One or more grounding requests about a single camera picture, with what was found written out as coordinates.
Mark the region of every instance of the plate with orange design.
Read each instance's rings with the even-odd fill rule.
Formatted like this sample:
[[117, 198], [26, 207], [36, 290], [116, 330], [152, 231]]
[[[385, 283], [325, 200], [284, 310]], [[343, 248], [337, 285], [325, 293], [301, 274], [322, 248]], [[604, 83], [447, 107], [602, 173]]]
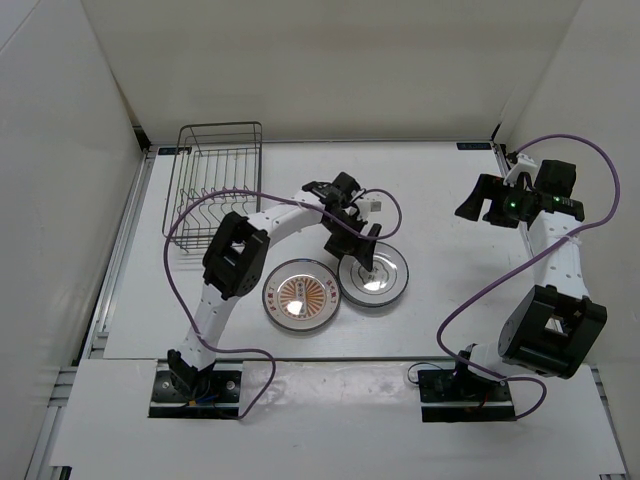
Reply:
[[310, 259], [283, 263], [271, 272], [262, 289], [262, 303], [269, 318], [295, 332], [327, 324], [338, 311], [340, 298], [334, 273]]

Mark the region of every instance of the wire dish rack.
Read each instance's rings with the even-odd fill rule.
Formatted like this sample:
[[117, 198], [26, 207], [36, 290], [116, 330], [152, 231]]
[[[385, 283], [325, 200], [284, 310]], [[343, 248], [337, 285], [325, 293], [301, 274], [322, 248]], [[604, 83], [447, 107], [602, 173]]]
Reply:
[[[162, 222], [171, 226], [194, 201], [231, 189], [261, 191], [262, 125], [259, 122], [185, 125], [180, 129]], [[171, 241], [187, 252], [206, 249], [224, 216], [260, 209], [260, 199], [233, 192], [206, 200], [185, 217]]]

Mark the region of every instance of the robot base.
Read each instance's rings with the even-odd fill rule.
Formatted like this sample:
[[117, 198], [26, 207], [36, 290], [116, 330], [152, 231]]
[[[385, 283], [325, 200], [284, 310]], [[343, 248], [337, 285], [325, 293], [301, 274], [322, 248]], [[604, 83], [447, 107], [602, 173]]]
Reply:
[[420, 370], [418, 386], [424, 423], [512, 421], [515, 410], [509, 385], [493, 383], [484, 392], [465, 395], [454, 370]]
[[228, 420], [238, 415], [240, 370], [212, 370], [209, 388], [189, 402], [171, 384], [171, 372], [158, 370], [149, 403], [149, 418], [198, 418]]

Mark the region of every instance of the plate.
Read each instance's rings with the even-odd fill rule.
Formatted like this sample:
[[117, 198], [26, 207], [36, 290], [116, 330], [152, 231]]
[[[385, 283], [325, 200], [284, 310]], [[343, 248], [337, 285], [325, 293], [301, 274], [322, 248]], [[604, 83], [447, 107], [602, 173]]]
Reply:
[[262, 303], [271, 321], [295, 332], [327, 324], [336, 314], [340, 298], [333, 272], [310, 259], [283, 263], [271, 272], [262, 289]]
[[376, 243], [373, 270], [367, 272], [354, 257], [343, 257], [338, 281], [344, 296], [362, 307], [382, 307], [397, 300], [409, 283], [409, 266], [402, 254], [386, 243]]

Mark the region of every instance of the white table surface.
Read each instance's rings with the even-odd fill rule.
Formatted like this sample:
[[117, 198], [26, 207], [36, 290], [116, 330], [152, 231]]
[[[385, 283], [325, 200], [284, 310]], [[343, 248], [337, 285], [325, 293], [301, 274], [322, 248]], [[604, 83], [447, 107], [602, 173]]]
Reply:
[[[156, 362], [85, 360], [51, 457], [71, 480], [563, 479], [623, 473], [589, 368], [518, 422], [422, 423], [397, 362], [279, 363], [243, 422], [147, 418]], [[268, 374], [245, 362], [241, 403]], [[540, 390], [514, 384], [516, 411]]]
[[[164, 358], [187, 331], [187, 321], [167, 285], [162, 268], [162, 220], [173, 157], [156, 159], [135, 232], [131, 254], [121, 271], [122, 288], [111, 319], [105, 358]], [[334, 320], [321, 331], [294, 335], [273, 326], [264, 312], [262, 282], [243, 298], [220, 346], [260, 347], [277, 358], [412, 358], [438, 356], [435, 332], [442, 320], [479, 289], [524, 262], [517, 230], [469, 222], [454, 210], [470, 194], [478, 175], [498, 174], [492, 151], [459, 151], [455, 143], [266, 144], [264, 192], [289, 196], [311, 180], [331, 181], [340, 171], [362, 186], [394, 193], [404, 223], [388, 242], [409, 263], [404, 296], [380, 310], [342, 301]], [[389, 231], [396, 219], [390, 202], [372, 221]], [[328, 232], [316, 226], [270, 250], [262, 280], [293, 258], [314, 258], [334, 270], [337, 260], [323, 250]], [[202, 286], [201, 256], [171, 249], [177, 285], [196, 306]], [[445, 334], [454, 348], [491, 342], [532, 286], [525, 272], [500, 287], [456, 320]]]

